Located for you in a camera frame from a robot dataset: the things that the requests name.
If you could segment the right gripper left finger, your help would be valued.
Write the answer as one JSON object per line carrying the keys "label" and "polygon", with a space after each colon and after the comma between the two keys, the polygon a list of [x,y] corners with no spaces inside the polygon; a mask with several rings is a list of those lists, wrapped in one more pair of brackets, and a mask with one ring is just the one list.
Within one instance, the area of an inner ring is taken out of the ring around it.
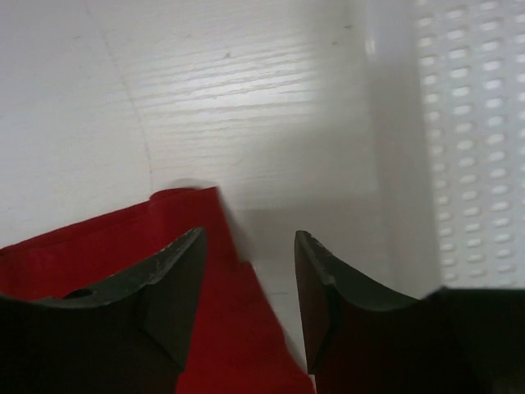
{"label": "right gripper left finger", "polygon": [[193,228],[154,255],[93,285],[80,296],[46,297],[34,302],[42,308],[116,313],[129,305],[133,324],[184,371],[203,283],[206,231]]}

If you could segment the white plastic basket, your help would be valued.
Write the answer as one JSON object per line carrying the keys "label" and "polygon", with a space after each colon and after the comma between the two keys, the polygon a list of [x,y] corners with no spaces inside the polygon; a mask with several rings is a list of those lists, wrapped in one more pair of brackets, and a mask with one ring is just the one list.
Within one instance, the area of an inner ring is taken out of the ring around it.
{"label": "white plastic basket", "polygon": [[523,287],[523,2],[366,1],[362,20],[404,287]]}

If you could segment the red t shirt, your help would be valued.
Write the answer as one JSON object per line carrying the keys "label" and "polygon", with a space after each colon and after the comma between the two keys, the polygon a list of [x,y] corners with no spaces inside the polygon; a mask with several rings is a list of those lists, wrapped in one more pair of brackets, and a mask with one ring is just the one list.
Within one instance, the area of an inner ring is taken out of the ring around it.
{"label": "red t shirt", "polygon": [[[206,231],[206,263],[189,356],[179,372],[133,324],[130,308],[94,315],[38,307],[78,297]],[[4,393],[310,393],[281,325],[231,236],[217,188],[171,189],[1,250]]]}

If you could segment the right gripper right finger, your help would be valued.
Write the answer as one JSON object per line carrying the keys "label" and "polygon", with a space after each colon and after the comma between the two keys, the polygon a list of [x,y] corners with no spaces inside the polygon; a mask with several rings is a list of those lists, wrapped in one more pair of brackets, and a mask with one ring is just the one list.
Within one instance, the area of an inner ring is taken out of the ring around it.
{"label": "right gripper right finger", "polygon": [[417,302],[344,263],[306,231],[295,234],[294,264],[310,373],[320,368],[342,322],[344,305],[370,314],[405,309]]}

